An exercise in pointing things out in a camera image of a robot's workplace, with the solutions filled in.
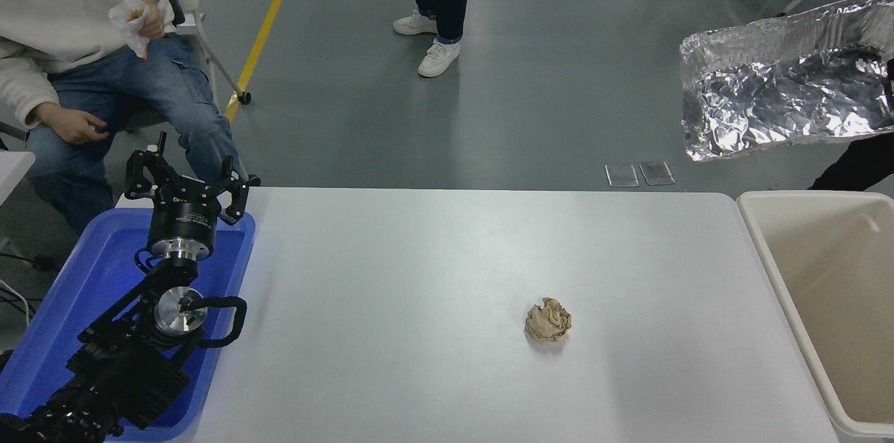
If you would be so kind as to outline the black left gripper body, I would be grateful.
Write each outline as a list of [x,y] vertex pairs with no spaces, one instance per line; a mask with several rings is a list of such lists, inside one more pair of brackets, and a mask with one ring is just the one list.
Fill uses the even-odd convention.
[[168,180],[156,187],[147,248],[161,248],[176,238],[213,248],[221,212],[220,189],[189,177]]

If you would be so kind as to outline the seated person's right hand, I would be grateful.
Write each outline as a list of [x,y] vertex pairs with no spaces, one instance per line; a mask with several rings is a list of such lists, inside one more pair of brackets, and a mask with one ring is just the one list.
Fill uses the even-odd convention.
[[110,136],[108,124],[89,112],[63,108],[58,103],[42,102],[32,109],[31,119],[48,125],[65,143],[98,143]]

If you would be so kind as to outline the seated person's left hand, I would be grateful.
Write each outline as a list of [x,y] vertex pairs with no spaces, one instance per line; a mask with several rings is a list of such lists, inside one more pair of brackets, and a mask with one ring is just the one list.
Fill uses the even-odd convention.
[[149,40],[159,40],[165,36],[165,16],[159,10],[160,0],[141,0],[145,4],[148,14],[138,35]]

